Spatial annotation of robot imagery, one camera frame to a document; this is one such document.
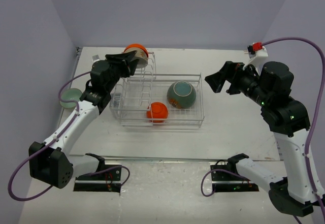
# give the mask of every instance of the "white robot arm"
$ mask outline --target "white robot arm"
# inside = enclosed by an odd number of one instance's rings
[[[135,51],[106,55],[105,60],[97,60],[92,65],[91,79],[76,109],[43,143],[33,142],[30,146],[31,177],[63,188],[73,177],[105,169],[102,157],[91,153],[83,157],[70,156],[70,151],[88,125],[106,108],[118,80],[134,75],[139,61],[135,55]]]
[[[257,60],[267,57],[265,49],[261,52],[262,57]],[[231,85],[227,93],[243,93],[261,106],[261,115],[281,148],[287,177],[275,175],[244,154],[229,158],[225,170],[253,181],[268,192],[271,202],[281,213],[305,216],[313,212],[313,205],[318,205],[317,197],[325,200],[311,151],[305,155],[310,128],[308,113],[302,103],[289,96],[294,79],[289,68],[271,61],[264,64],[259,75],[253,65],[258,65],[257,60],[253,57],[248,65],[227,61],[219,72],[205,80],[214,92],[221,92],[228,81]],[[309,179],[306,157],[310,161],[316,193]]]

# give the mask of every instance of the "white wall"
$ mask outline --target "white wall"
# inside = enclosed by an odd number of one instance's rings
[[[54,130],[76,49],[51,0],[0,0],[0,13],[0,222],[12,224],[23,203],[10,199],[9,177],[29,145]],[[30,180],[25,167],[14,192],[25,197]]]
[[[284,36],[311,39],[325,52],[325,0],[286,0],[272,23],[264,41]],[[284,41],[267,46],[270,60],[287,64],[295,75],[292,96],[306,105],[312,120],[321,80],[321,61],[317,51],[298,41]],[[322,100],[318,123],[311,143],[319,178],[325,185],[325,98]],[[315,223],[323,223],[318,209]]]
[[[78,46],[244,49],[284,0],[53,0]]]

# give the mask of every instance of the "purple cable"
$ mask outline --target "purple cable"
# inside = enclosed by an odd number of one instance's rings
[[[126,180],[124,180],[124,182],[121,184],[121,187],[127,182],[128,178],[130,177],[130,170],[125,167],[125,166],[115,166],[115,167],[110,167],[110,168],[107,168],[105,170],[102,170],[102,171],[99,171],[99,172],[93,172],[93,173],[88,173],[88,174],[85,174],[85,176],[95,176],[95,175],[99,175],[99,174],[103,174],[103,173],[106,173],[106,172],[110,172],[110,171],[113,171],[115,169],[120,169],[120,168],[124,168],[127,170],[127,178]]]
[[[319,88],[319,92],[318,92],[318,96],[317,96],[317,101],[316,101],[316,106],[315,106],[315,112],[314,112],[314,117],[313,117],[313,122],[311,124],[307,139],[306,139],[306,146],[305,146],[305,155],[308,155],[309,153],[309,148],[310,148],[310,142],[311,142],[311,138],[313,136],[315,127],[316,127],[316,123],[317,123],[317,118],[318,118],[318,112],[319,112],[319,108],[320,108],[320,101],[321,101],[321,96],[323,94],[323,89],[324,89],[324,84],[325,84],[325,56],[321,50],[321,48],[316,45],[314,42],[304,39],[304,38],[299,38],[299,37],[284,37],[284,38],[280,38],[280,39],[275,39],[275,40],[270,40],[268,42],[264,42],[262,44],[262,46],[265,45],[269,45],[275,42],[279,42],[279,41],[284,41],[284,40],[298,40],[298,41],[302,41],[305,43],[310,44],[311,46],[313,46],[319,53],[320,55],[320,59],[321,59],[321,63],[322,63],[322,75],[321,75],[321,82],[320,82],[320,88]],[[306,161],[306,168],[307,168],[307,173],[308,173],[308,177],[309,177],[309,181],[311,184],[311,187],[313,189],[314,193],[317,193],[317,188],[316,188],[316,184],[311,172],[311,166],[310,166],[310,160],[308,157],[305,157],[305,161]],[[319,202],[320,205],[320,209],[321,212],[323,214],[323,218],[324,218],[324,222],[325,222],[325,208],[324,208],[324,204],[320,198],[319,195],[316,195],[317,200]]]
[[[210,196],[212,196],[212,195],[215,193],[215,190],[212,191],[210,194],[207,194],[207,195],[203,192],[203,183],[204,183],[204,180],[205,180],[206,177],[207,177],[209,174],[211,174],[212,172],[226,172],[226,173],[228,173],[228,174],[230,174],[230,175],[233,175],[233,176],[235,176],[235,177],[239,177],[239,178],[242,178],[242,179],[244,179],[244,180],[248,180],[246,177],[240,176],[240,175],[238,175],[238,174],[236,174],[236,173],[233,173],[233,172],[230,172],[230,171],[227,171],[227,170],[224,170],[224,169],[214,169],[214,170],[211,170],[211,171],[207,172],[207,173],[204,175],[204,177],[202,178],[202,181],[201,181],[201,193],[202,193],[202,195],[203,195],[204,197],[210,197]]]
[[[63,91],[63,89],[69,84],[71,83],[73,80],[77,79],[77,78],[80,78],[81,76],[84,76],[86,74],[89,74],[90,72],[86,72],[86,73],[83,73],[83,74],[80,74],[74,78],[72,78],[71,80],[69,80],[67,83],[65,83],[62,88],[60,89],[59,91],[59,94],[58,94],[58,98],[60,101],[62,102],[75,102],[76,103],[76,110],[79,111],[79,105],[78,105],[78,102],[77,101],[67,101],[67,100],[62,100],[61,99],[61,93]],[[69,121],[69,123],[63,128],[63,130],[57,134],[57,137],[61,137],[61,135],[70,127],[70,125],[73,123],[73,121],[76,119],[77,115],[75,114],[71,120]],[[27,163],[29,162],[31,159],[33,159],[34,157],[36,157],[37,155],[39,155],[40,153],[42,153],[44,150],[46,150],[47,148],[49,148],[52,144],[55,143],[55,139],[53,139],[48,145],[46,145],[44,148],[40,149],[39,151],[37,151],[36,153],[30,155],[28,158],[26,158],[22,163],[19,164],[19,166],[17,166],[17,168],[14,170],[14,172],[12,173],[10,179],[9,179],[9,182],[8,182],[8,193],[10,195],[10,197],[14,200],[17,200],[17,201],[29,201],[29,200],[33,200],[33,199],[36,199],[38,198],[39,196],[45,194],[48,190],[51,189],[52,185],[49,186],[47,189],[45,189],[44,191],[40,192],[39,194],[37,195],[34,195],[32,197],[28,197],[28,198],[20,198],[18,196],[16,196],[13,191],[12,191],[12,183],[17,175],[17,173],[19,172],[19,170]]]

